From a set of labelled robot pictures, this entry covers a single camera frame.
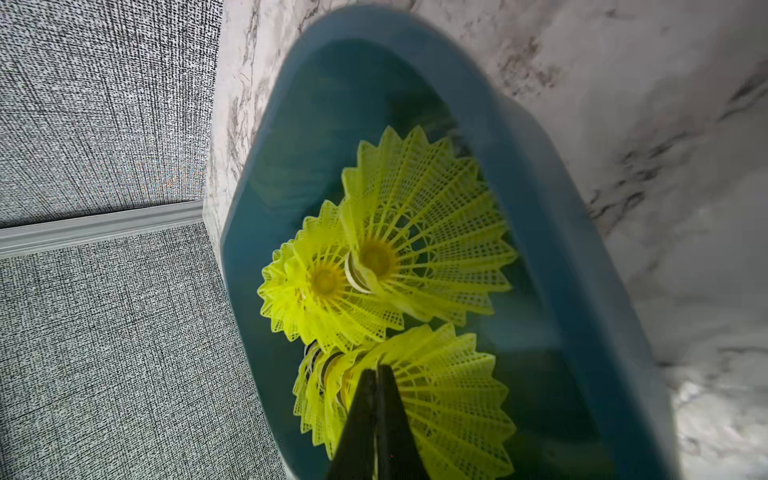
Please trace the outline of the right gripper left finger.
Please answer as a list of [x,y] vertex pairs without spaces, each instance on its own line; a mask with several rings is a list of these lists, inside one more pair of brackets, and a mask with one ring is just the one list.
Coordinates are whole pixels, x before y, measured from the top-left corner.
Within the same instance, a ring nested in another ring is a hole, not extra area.
[[373,478],[375,470],[376,373],[364,370],[327,479]]

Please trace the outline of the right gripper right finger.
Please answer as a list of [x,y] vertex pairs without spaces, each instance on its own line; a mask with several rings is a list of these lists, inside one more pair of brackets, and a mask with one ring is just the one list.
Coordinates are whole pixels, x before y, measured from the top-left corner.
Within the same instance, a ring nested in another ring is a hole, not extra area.
[[389,365],[377,366],[375,401],[378,478],[429,480]]

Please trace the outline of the yellow shuttlecock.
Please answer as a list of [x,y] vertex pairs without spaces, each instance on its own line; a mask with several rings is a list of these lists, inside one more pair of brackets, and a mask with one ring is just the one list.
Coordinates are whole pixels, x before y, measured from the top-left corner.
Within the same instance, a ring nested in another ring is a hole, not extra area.
[[336,357],[325,377],[325,445],[334,455],[361,374],[391,367],[415,445],[433,479],[497,479],[514,467],[504,443],[516,431],[502,404],[494,355],[451,324],[410,328]]
[[331,394],[328,386],[340,355],[338,350],[324,353],[317,340],[306,345],[292,388],[293,415],[299,418],[300,433],[310,433],[312,444],[323,446],[329,459],[333,458],[346,417],[338,394]]
[[339,207],[326,200],[262,269],[260,314],[272,332],[305,345],[316,342],[329,353],[383,342],[389,330],[405,328],[400,310],[352,286],[345,273],[349,252]]

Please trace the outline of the yellow shuttlecock edge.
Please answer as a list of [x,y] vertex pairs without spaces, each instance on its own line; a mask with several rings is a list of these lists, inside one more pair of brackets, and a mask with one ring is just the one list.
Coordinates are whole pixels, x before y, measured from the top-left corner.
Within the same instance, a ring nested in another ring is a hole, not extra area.
[[422,322],[463,326],[470,313],[494,314],[490,296],[511,290],[502,270],[519,254],[474,157],[457,156],[449,137],[429,141],[420,126],[405,137],[387,127],[377,144],[359,142],[341,181],[354,288]]

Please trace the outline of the teal storage box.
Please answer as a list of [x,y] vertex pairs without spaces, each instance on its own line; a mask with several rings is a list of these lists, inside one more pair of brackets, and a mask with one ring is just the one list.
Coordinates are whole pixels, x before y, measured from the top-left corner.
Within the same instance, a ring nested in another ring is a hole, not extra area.
[[386,127],[453,136],[482,166],[511,228],[515,284],[467,330],[496,356],[516,424],[518,479],[677,479],[663,374],[602,239],[547,133],[459,47],[387,7],[321,17],[291,46],[229,208],[221,267],[252,376],[286,471],[321,479],[322,447],[299,430],[299,342],[274,333],[257,288],[273,252],[338,201],[359,142]]

